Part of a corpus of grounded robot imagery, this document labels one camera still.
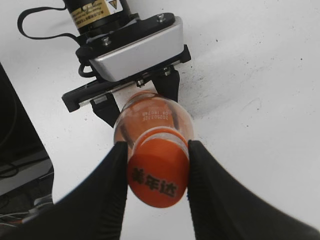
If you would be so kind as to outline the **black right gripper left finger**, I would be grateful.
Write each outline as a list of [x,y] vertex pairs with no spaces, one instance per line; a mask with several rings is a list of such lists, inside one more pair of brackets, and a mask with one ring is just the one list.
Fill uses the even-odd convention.
[[119,240],[127,201],[128,145],[117,142],[67,196],[2,240]]

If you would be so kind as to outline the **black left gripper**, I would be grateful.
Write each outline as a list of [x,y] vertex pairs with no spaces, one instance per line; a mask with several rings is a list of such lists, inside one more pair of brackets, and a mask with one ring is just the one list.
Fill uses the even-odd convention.
[[140,19],[138,15],[135,15],[127,25],[117,30],[106,32],[101,28],[95,30],[93,36],[87,34],[86,41],[75,52],[80,62],[78,73],[83,78],[95,78],[95,80],[62,96],[62,101],[68,111],[74,112],[81,105],[90,102],[94,114],[113,128],[120,115],[120,110],[112,92],[132,84],[141,88],[148,82],[153,83],[158,94],[177,102],[180,74],[174,66],[191,60],[188,46],[184,43],[182,53],[116,82],[103,79],[90,63],[90,60],[103,54],[118,50],[170,27],[175,22],[175,16],[170,12],[160,13],[146,19]]

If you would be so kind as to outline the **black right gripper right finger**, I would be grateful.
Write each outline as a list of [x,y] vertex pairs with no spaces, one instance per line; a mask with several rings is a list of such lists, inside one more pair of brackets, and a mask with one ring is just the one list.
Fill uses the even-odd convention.
[[187,196],[197,240],[318,240],[316,228],[248,190],[198,140],[188,142]]

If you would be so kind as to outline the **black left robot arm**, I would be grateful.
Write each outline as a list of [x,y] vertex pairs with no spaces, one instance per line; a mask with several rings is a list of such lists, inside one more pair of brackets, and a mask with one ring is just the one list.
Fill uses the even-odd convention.
[[164,12],[141,19],[125,0],[67,0],[65,6],[79,32],[78,73],[93,78],[62,96],[69,112],[90,104],[114,126],[120,115],[114,92],[148,82],[158,94],[178,100],[180,75],[174,66],[191,59],[179,16]]

